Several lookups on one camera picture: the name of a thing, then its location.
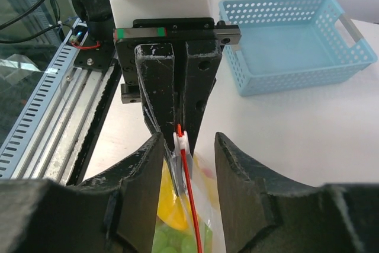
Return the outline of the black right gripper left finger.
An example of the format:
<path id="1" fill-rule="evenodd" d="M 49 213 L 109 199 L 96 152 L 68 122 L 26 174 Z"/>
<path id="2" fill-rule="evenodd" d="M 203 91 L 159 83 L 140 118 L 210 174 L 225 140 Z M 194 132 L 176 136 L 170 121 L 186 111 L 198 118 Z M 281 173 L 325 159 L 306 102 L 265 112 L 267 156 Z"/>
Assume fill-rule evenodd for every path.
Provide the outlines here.
<path id="1" fill-rule="evenodd" d="M 150 252 L 164 138 L 77 186 L 1 181 L 2 252 Z"/>

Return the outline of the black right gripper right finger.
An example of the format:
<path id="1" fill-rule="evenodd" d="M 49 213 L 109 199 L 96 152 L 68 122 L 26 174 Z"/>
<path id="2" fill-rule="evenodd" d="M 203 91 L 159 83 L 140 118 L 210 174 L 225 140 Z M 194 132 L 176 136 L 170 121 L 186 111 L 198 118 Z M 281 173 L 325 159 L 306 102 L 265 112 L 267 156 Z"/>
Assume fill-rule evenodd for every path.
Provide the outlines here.
<path id="1" fill-rule="evenodd" d="M 214 141 L 227 252 L 377 252 L 378 185 L 312 187 Z"/>

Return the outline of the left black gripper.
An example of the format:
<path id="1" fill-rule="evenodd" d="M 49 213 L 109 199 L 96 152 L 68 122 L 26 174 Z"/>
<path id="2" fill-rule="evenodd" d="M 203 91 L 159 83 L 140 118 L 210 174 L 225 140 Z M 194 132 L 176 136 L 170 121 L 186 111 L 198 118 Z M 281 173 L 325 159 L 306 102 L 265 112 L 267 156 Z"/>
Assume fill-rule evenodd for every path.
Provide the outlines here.
<path id="1" fill-rule="evenodd" d="M 240 39 L 238 25 L 215 22 L 211 17 L 137 19 L 130 28 L 113 29 L 124 78 L 121 101 L 123 104 L 136 103 L 142 96 L 147 128 L 151 134 L 163 134 L 167 152 L 174 150 L 175 54 L 171 44 L 188 41 L 185 130 L 193 153 L 207 101 L 216 82 L 221 48 L 238 44 Z"/>

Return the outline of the clear zip top bag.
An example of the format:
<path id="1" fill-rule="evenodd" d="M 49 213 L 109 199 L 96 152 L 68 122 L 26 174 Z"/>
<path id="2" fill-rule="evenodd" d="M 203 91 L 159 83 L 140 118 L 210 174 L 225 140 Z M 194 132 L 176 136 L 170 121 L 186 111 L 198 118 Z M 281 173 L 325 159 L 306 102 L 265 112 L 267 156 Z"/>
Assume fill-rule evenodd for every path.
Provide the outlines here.
<path id="1" fill-rule="evenodd" d="M 180 125 L 173 132 L 173 141 L 174 150 L 165 161 L 176 194 L 188 198 L 191 212 L 187 218 L 197 241 L 197 251 L 203 252 L 199 222 L 204 222 L 213 232 L 212 252 L 225 252 L 216 173 L 196 153 L 190 153 L 188 134 Z"/>

